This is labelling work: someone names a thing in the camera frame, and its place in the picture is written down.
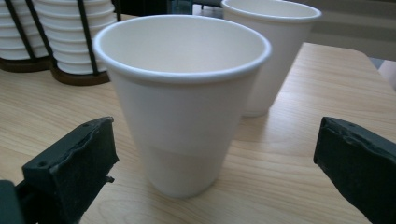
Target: light wood tabletop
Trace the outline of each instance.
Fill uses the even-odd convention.
[[[105,116],[120,161],[81,223],[369,223],[313,163],[324,116],[396,142],[396,93],[369,59],[350,49],[304,44],[269,113],[242,118],[218,180],[189,199],[147,181],[111,83],[67,86],[49,71],[0,71],[0,179],[79,124]]]

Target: paper cup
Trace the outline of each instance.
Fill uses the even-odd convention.
[[[223,17],[264,35],[273,47],[269,62],[262,67],[248,97],[244,116],[267,113],[309,35],[319,10],[277,0],[223,0]]]
[[[190,197],[217,178],[268,41],[230,21],[187,15],[118,22],[93,41],[148,179]]]

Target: table surface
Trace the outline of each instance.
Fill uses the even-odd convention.
[[[304,44],[269,113],[242,118],[219,179],[201,195],[171,199],[147,181],[111,83],[75,87],[49,71],[0,71],[0,179],[79,124],[113,123],[120,161],[81,223],[368,223],[313,163],[320,120],[345,119],[396,142],[396,93],[369,59]]]

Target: wooden table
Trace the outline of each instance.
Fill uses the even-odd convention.
[[[79,124],[112,116],[120,161],[81,223],[368,223],[313,163],[324,116],[396,142],[396,93],[369,59],[304,44],[266,116],[243,118],[219,179],[203,194],[167,198],[147,181],[111,83],[66,86],[49,71],[0,71],[0,178]]]

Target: stacked white cup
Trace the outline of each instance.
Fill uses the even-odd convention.
[[[84,35],[77,0],[35,0],[35,11],[43,25],[58,68],[72,75],[92,74],[92,62]],[[91,38],[117,21],[111,0],[85,0]],[[96,60],[99,72],[105,66]]]
[[[47,50],[26,2],[24,0],[13,0],[12,5],[35,56],[37,58],[47,56]],[[30,59],[5,0],[0,0],[0,58],[6,60]]]

